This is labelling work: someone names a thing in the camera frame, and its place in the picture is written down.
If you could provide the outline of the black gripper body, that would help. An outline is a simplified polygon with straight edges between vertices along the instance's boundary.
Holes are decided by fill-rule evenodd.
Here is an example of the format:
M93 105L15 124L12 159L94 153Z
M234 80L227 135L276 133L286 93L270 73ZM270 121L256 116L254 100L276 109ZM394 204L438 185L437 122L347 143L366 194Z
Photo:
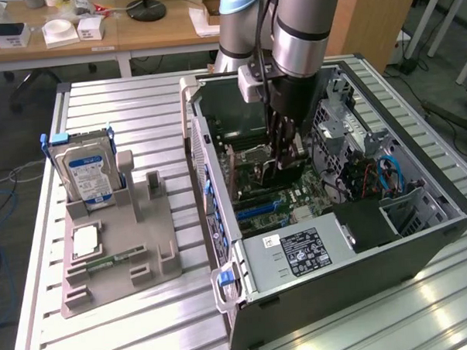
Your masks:
M320 82L320 74L300 78L276 77L270 83L270 106L274 112L302 125L313 106L314 95Z

